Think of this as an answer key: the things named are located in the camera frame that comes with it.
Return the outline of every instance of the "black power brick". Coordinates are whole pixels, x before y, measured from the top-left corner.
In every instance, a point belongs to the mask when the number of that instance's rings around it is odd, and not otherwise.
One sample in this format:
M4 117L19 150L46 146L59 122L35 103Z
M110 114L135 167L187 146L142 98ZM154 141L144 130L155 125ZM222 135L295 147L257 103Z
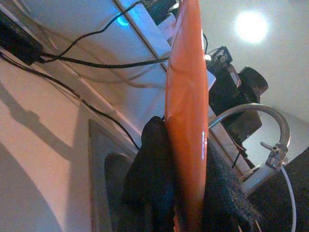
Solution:
M27 65L40 59L43 46L0 11L0 46Z

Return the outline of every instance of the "ceiling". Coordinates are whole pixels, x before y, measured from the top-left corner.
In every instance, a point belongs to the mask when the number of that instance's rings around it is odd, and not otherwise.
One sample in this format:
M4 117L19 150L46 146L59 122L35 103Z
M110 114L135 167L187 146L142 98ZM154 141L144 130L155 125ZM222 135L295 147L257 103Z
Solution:
M309 123L309 1L201 0L208 51L226 45L235 68L250 66L267 80L262 103ZM257 11L268 21L260 43L245 42L235 32L237 16Z

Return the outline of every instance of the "blue light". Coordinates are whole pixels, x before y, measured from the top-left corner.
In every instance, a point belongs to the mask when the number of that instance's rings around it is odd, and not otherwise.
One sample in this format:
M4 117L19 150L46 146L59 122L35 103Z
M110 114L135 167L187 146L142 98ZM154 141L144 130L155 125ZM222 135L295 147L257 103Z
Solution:
M117 18L117 22L123 27L129 26L129 23L126 22L126 19L123 16Z

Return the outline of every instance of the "ceiling light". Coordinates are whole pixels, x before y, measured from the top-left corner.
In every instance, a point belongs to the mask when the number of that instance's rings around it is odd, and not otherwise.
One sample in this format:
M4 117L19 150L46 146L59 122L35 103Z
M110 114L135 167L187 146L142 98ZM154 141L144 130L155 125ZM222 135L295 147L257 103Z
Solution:
M236 19L236 32L241 39L258 43L267 33L267 21L257 12L241 13Z

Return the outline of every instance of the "orange object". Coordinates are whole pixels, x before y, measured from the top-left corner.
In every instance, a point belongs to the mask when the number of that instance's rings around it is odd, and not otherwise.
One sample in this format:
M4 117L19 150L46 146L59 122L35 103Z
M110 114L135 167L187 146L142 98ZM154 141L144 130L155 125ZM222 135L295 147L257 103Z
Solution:
M178 231L200 232L206 182L208 81L198 0L179 8L169 58L165 119L176 163Z

